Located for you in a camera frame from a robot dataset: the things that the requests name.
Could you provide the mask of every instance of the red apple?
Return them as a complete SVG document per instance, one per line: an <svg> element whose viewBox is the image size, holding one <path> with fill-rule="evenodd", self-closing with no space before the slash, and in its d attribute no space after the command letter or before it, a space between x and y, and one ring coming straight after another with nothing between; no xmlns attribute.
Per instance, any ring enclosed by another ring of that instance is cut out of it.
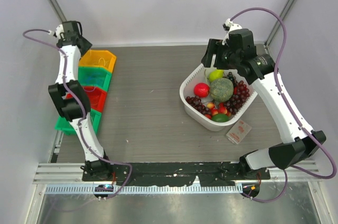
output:
<svg viewBox="0 0 338 224"><path fill-rule="evenodd" d="M228 110L227 110L227 108L225 108L224 106L222 106L222 107L220 107L218 109L218 112L221 113L221 114L227 114Z"/></svg>
<svg viewBox="0 0 338 224"><path fill-rule="evenodd" d="M209 108L210 110L215 109L215 104L213 102L210 102L206 105L207 108Z"/></svg>
<svg viewBox="0 0 338 224"><path fill-rule="evenodd" d="M217 109L211 110L211 115L212 116L217 115L217 114L218 114L218 110Z"/></svg>
<svg viewBox="0 0 338 224"><path fill-rule="evenodd" d="M199 96L200 98L205 98L208 96L209 94L209 86L208 84L205 83L198 83L195 87L194 87L194 94L196 96Z"/></svg>

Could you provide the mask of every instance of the white enclosure panel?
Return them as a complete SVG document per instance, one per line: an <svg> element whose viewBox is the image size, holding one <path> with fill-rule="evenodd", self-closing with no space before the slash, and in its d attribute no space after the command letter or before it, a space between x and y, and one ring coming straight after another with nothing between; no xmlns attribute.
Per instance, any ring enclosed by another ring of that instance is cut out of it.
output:
<svg viewBox="0 0 338 224"><path fill-rule="evenodd" d="M58 0L67 19L83 23L94 45L205 42L224 38L222 24L248 7L279 13L287 0ZM265 41L275 19L250 12L238 19Z"/></svg>
<svg viewBox="0 0 338 224"><path fill-rule="evenodd" d="M58 73L57 51L22 37L32 28L54 29L47 0L0 0L0 223L22 224L38 162L47 162L57 119L48 85ZM46 34L36 34L55 42Z"/></svg>
<svg viewBox="0 0 338 224"><path fill-rule="evenodd" d="M338 163L337 15L338 0L297 0L285 20L288 37L279 68L295 104L315 130L324 131L324 146ZM282 38L279 30L271 44L275 57ZM331 173L321 151L314 158L322 174ZM338 177L325 184L332 214L337 214Z"/></svg>

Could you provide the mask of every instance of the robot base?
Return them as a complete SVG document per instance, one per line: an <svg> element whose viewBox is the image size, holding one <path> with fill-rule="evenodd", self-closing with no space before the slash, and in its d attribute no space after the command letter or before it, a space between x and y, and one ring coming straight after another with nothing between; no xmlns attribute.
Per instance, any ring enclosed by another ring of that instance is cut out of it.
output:
<svg viewBox="0 0 338 224"><path fill-rule="evenodd" d="M109 160L106 152L103 158ZM84 166L81 166L81 169L83 170L82 180L85 182L105 181L112 178L112 165L102 160L86 161Z"/></svg>

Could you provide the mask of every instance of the yellow pear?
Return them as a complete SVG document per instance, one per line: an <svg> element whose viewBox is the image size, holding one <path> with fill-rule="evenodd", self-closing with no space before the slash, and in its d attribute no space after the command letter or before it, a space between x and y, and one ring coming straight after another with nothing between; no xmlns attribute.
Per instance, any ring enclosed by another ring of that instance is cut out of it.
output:
<svg viewBox="0 0 338 224"><path fill-rule="evenodd" d="M223 77L223 70L214 70L209 74L209 81L213 82L214 80L217 80L219 78Z"/></svg>

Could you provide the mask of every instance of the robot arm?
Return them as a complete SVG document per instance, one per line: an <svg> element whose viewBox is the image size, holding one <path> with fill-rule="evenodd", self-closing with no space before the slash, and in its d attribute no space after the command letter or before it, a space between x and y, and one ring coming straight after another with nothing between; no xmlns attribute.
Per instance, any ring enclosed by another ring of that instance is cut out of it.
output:
<svg viewBox="0 0 338 224"><path fill-rule="evenodd" d="M270 166L284 170L313 155L318 146L298 126L280 95L274 78L275 63L273 59L268 54L257 55L254 38L250 30L242 29L240 25L233 24L229 19L223 26L229 32L224 40L209 40L202 63L205 67L210 67L212 57L215 55L213 66L217 69L237 69L238 74L253 86L264 101L278 127L282 141L279 145L242 156L240 158L242 171L247 173ZM311 125L306 122L293 103L279 73L277 77L283 93L297 117L301 119L303 127L323 144L326 140L324 133L313 131Z"/></svg>
<svg viewBox="0 0 338 224"><path fill-rule="evenodd" d="M54 36L58 38L57 47L61 48L65 55L59 52L59 74L55 84L48 87L49 94L59 115L69 121L80 139L86 159L82 167L84 173L93 179L96 176L101 178L110 176L110 165L98 158L99 156L108 159L93 130L89 98L78 81L79 60L91 48L91 43L82 36L81 24L76 21L60 24ZM85 114L74 98L65 99L67 92L65 85L79 98Z"/></svg>

